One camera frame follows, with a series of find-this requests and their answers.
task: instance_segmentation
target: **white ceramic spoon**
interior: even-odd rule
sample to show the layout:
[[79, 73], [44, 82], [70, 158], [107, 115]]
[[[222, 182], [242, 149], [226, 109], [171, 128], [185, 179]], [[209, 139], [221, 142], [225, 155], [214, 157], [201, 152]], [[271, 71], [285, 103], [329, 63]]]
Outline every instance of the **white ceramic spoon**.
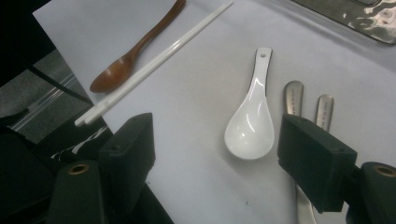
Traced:
[[271, 49], [257, 49], [253, 78], [247, 96], [225, 130], [224, 140], [227, 148], [241, 159], [258, 159], [267, 154], [274, 144], [274, 125], [265, 95], [271, 53]]

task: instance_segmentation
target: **floor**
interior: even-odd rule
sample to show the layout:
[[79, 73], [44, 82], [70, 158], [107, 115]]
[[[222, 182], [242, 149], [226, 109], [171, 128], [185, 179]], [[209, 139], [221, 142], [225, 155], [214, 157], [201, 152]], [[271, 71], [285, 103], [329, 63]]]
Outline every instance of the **floor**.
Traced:
[[[58, 50], [41, 59], [35, 67], [88, 98]], [[87, 103], [58, 91], [28, 70], [0, 88], [0, 118], [28, 108], [29, 114], [9, 127], [34, 143], [87, 107]]]

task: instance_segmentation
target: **white chopstick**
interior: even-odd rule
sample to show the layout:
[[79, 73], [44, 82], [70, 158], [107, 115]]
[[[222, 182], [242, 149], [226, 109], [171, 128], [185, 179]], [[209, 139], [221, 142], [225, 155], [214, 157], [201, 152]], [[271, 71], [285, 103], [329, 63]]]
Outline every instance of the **white chopstick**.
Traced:
[[233, 4], [233, 1], [222, 5], [212, 14], [203, 19], [200, 23], [195, 25], [191, 30], [184, 34], [177, 42], [175, 42], [168, 49], [164, 50], [161, 54], [155, 57], [151, 62], [146, 64], [143, 68], [133, 74], [125, 83], [123, 83], [118, 89], [111, 92], [108, 96], [102, 99], [97, 105], [88, 110], [80, 118], [76, 119], [75, 125], [81, 126], [83, 124], [91, 124], [103, 114], [107, 112], [114, 104], [122, 99], [129, 91], [136, 87], [141, 81], [143, 81], [150, 73], [152, 73], [157, 67], [171, 57], [176, 51], [183, 47], [193, 37], [195, 37], [200, 31], [202, 31], [210, 22], [212, 22], [218, 15], [225, 11], [228, 7]]

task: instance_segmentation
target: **white table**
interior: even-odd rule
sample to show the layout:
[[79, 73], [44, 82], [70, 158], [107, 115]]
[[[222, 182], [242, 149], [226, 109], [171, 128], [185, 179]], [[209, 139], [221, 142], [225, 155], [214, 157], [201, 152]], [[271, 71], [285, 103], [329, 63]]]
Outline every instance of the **white table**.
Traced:
[[[190, 0], [140, 55], [135, 71], [225, 0]], [[148, 31], [172, 0], [52, 0], [35, 17], [89, 92], [93, 79]], [[241, 161], [223, 135], [250, 83], [256, 48], [273, 49], [267, 97], [276, 131], [269, 154]], [[303, 116], [334, 97], [330, 133], [357, 165], [396, 165], [396, 48], [357, 35], [287, 0], [239, 0], [104, 115], [115, 132], [152, 112], [157, 160], [148, 183], [175, 223], [296, 222], [293, 185], [277, 164], [283, 88], [304, 83]], [[318, 223], [345, 223], [324, 215]]]

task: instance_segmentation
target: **brown wooden spoon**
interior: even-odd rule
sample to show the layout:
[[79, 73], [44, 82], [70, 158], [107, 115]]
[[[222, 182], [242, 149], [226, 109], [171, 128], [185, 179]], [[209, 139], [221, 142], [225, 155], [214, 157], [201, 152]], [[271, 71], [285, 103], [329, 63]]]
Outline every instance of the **brown wooden spoon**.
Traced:
[[118, 58], [103, 71], [91, 84], [90, 91], [113, 91], [131, 75], [134, 62], [141, 49], [156, 35], [158, 35], [180, 13], [186, 5], [186, 0], [177, 0], [169, 12], [155, 25], [137, 44], [122, 57]]

